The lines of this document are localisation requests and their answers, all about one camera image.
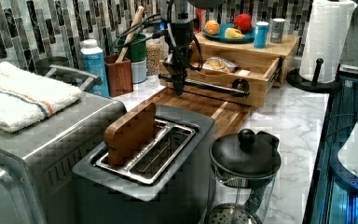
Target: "blue bottle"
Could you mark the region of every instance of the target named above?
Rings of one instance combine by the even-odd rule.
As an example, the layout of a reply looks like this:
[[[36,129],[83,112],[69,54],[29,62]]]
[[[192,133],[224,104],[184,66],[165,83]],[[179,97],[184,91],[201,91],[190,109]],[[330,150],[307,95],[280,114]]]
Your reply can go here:
[[[254,47],[263,49],[266,47],[267,34],[269,33],[269,23],[266,21],[258,21],[255,24],[255,41]]]
[[[109,97],[109,89],[107,86],[106,72],[104,67],[103,50],[98,47],[95,39],[87,39],[83,41],[81,49],[84,68],[87,72],[99,76],[103,81],[101,86],[95,86],[91,92],[104,97]]]

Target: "wooden spoon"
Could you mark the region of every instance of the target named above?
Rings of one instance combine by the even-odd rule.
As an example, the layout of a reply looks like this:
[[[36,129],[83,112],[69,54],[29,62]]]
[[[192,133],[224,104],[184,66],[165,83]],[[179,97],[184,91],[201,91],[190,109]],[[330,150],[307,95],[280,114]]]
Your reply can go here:
[[[144,15],[144,11],[145,9],[143,7],[138,7],[138,10],[136,11],[135,17],[133,18],[132,26],[135,26],[136,24],[138,24],[139,22],[141,22],[142,20],[142,15]],[[129,33],[126,37],[126,41],[124,42],[124,45],[130,43],[132,41],[132,37],[133,37],[133,33],[135,31],[132,31],[131,33]],[[116,63],[121,63],[124,59],[124,56],[126,56],[128,48],[124,47],[121,49],[120,55],[118,56]]]

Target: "red apple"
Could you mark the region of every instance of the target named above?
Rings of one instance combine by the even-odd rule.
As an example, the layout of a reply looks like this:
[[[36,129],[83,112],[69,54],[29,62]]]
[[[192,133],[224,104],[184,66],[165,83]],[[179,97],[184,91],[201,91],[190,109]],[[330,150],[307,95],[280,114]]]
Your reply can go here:
[[[234,28],[241,30],[243,34],[248,33],[252,29],[252,17],[247,13],[242,13],[235,17]]]

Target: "striped towel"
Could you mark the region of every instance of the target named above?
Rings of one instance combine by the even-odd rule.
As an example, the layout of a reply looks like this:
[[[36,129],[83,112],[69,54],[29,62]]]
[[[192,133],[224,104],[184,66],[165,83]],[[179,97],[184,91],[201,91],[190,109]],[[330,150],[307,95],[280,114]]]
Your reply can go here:
[[[81,96],[77,87],[0,63],[0,128],[7,132],[46,119]]]

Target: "wooden cutting board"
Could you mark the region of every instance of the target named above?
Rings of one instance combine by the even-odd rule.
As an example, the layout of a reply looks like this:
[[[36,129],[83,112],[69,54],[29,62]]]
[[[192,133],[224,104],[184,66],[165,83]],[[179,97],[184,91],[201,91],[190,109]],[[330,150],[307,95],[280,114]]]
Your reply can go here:
[[[182,96],[177,96],[174,90],[170,88],[156,93],[146,102],[176,106],[215,119],[216,138],[237,133],[254,110],[253,107],[248,105],[237,105],[195,93],[184,92]]]

